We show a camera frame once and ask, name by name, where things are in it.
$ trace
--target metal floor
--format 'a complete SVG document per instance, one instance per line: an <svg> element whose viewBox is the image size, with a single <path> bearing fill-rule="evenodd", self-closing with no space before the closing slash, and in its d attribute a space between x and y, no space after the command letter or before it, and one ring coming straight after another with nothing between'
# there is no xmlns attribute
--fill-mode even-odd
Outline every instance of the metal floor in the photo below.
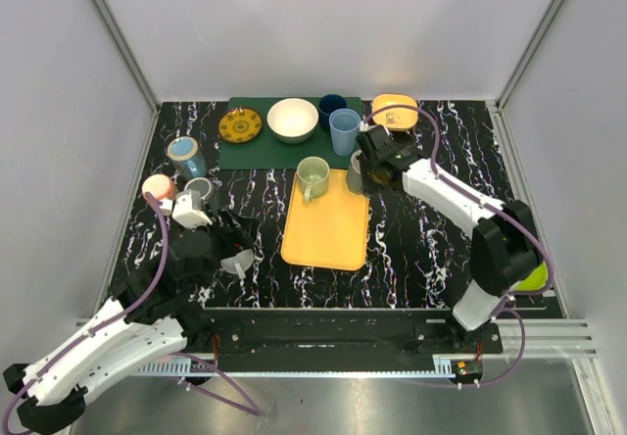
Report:
<svg viewBox="0 0 627 435"><path fill-rule="evenodd" d="M487 363L488 374L505 369ZM523 361L503 384L461 393L409 380L238 381L266 411L247 415L161 378L126 378L87 408L72 435L592 434L567 361ZM219 378L206 385L235 392Z"/></svg>

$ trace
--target patterned plate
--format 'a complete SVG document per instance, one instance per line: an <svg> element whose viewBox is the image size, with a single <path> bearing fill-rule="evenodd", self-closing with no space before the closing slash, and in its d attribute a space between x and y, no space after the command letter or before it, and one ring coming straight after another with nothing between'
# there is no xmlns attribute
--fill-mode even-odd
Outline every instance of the patterned plate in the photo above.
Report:
<svg viewBox="0 0 627 435"><path fill-rule="evenodd" d="M262 130L262 116L253 109L233 109L219 120L218 132L229 143L246 143Z"/></svg>

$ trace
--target green mat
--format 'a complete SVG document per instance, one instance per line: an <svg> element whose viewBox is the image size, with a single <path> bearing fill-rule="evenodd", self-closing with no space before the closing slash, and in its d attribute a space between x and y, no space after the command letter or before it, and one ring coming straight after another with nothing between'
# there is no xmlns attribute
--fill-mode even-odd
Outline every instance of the green mat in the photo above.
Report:
<svg viewBox="0 0 627 435"><path fill-rule="evenodd" d="M309 156L318 156L329 163L332 169L347 169L350 156L338 156L333 152L331 134L317 126L312 137L301 144L285 144L279 141L266 123L270 107L285 97L233 97L228 101L228 109L245 107L255 109L264 120L262 132L252 141L232 144L221 141L219 148L219 168L224 170L250 169L295 169L299 162ZM317 106L319 97L303 97ZM349 109L362 114L362 99L347 97Z"/></svg>

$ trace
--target white wall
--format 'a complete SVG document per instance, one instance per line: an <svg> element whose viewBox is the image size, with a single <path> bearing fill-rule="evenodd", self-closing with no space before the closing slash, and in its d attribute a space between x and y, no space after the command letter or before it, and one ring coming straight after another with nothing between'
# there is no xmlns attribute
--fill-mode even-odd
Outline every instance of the white wall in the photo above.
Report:
<svg viewBox="0 0 627 435"><path fill-rule="evenodd" d="M568 0L506 106L569 310L627 427L627 0Z"/></svg>
<svg viewBox="0 0 627 435"><path fill-rule="evenodd" d="M108 0L161 100L499 95L550 0Z"/></svg>
<svg viewBox="0 0 627 435"><path fill-rule="evenodd" d="M92 314L150 112L89 0L0 0L0 28L4 370Z"/></svg>

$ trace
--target black marble table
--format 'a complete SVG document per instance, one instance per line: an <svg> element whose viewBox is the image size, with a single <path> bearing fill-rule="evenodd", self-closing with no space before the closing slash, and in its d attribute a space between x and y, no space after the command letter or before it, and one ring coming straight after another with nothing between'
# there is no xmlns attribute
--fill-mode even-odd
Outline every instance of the black marble table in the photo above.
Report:
<svg viewBox="0 0 627 435"><path fill-rule="evenodd" d="M422 102L421 107L435 117L442 132L438 163L482 193L511 200L485 104L432 101ZM370 104L364 103L363 109L369 113ZM169 163L166 147L176 136L193 136L201 145L222 203L238 215L261 221L256 260L247 278L216 271L211 283L198 287L193 299L206 307L415 309L441 308L460 297L469 281L469 239L426 203L391 191L370 200L366 262L360 270L283 262L281 239L294 171L220 171L217 121L225 110L225 102L163 104L142 174L144 179L162 172L182 187L184 182ZM430 123L419 121L410 135L430 152ZM160 254L161 246L154 214L138 189L112 286Z"/></svg>

